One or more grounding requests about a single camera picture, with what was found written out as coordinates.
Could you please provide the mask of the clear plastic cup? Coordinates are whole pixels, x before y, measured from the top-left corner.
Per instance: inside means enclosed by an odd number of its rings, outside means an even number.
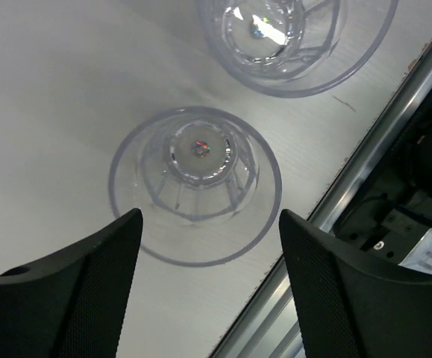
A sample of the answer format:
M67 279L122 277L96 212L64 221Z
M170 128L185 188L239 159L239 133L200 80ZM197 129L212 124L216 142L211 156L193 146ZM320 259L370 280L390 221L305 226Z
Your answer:
M279 98L326 92L358 72L386 36L397 1L197 1L219 65Z
M161 262L204 268L253 249L275 222L282 177L263 136L212 107L162 112L134 128L110 165L110 208L143 212L141 249Z

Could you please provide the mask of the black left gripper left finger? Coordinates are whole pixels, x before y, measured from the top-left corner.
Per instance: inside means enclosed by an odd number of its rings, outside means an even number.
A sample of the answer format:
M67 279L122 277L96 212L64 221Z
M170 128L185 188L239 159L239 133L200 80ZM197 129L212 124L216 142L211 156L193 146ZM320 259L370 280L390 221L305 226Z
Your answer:
M0 275L0 357L114 357L143 215Z

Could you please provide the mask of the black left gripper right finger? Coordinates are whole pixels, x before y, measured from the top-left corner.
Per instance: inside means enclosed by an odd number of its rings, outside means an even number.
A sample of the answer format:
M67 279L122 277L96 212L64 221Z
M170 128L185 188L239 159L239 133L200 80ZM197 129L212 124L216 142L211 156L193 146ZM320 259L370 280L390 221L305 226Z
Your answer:
M279 232L307 357L432 357L432 275L367 254L291 210Z

